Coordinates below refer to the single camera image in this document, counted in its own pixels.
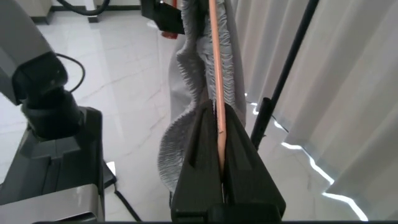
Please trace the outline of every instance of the wall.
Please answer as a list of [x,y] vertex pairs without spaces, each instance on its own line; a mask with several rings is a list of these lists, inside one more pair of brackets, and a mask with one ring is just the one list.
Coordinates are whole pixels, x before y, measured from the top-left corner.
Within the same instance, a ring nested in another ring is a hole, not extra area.
[[[74,6],[84,6],[84,1],[82,0],[67,0],[70,4]],[[52,0],[53,6],[61,6],[57,0]],[[112,6],[138,6],[140,5],[139,0],[111,0]]]

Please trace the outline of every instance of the red object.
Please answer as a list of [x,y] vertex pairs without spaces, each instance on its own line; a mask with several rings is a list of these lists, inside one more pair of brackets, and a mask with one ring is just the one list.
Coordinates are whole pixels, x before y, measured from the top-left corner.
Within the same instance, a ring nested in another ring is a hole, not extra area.
[[[177,7],[177,0],[173,0],[173,7]],[[162,32],[162,36],[163,37],[165,37],[165,38],[168,38],[168,39],[177,39],[177,36],[178,36],[178,34],[174,34],[174,33],[171,33],[171,32],[166,32],[166,31],[163,31]]]

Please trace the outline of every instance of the curtain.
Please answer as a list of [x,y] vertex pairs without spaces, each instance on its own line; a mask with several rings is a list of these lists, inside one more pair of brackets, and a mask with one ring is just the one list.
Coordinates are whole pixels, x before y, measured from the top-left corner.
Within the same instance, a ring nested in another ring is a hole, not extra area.
[[[272,96],[306,4],[235,2],[248,101]],[[320,1],[274,111],[370,220],[398,219],[397,22],[398,1]]]

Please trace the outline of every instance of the cloth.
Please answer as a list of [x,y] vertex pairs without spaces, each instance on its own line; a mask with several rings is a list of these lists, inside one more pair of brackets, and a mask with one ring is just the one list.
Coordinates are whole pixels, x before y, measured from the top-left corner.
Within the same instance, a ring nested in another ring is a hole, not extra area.
[[[196,110],[202,101],[215,101],[215,72],[210,18],[198,21],[198,3],[182,1],[182,20],[185,36],[179,35],[169,68],[171,124],[160,143],[158,168],[162,182],[174,192],[188,146]],[[220,52],[223,66],[225,103],[234,108],[245,125],[246,101],[242,61],[229,0],[217,0]],[[198,25],[204,22],[200,34]]]

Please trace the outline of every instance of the orange rod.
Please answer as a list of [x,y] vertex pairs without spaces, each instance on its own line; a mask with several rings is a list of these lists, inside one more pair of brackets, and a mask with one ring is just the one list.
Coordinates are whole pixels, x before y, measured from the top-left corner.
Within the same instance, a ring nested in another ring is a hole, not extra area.
[[220,161],[220,169],[221,173],[223,173],[224,164],[225,164],[226,125],[225,125],[223,71],[221,66],[220,40],[218,36],[216,0],[209,0],[209,9],[210,9],[210,22],[211,22],[211,38],[213,40],[215,80],[216,80],[216,108],[217,108],[217,125],[218,125],[217,146],[218,146],[218,157]]

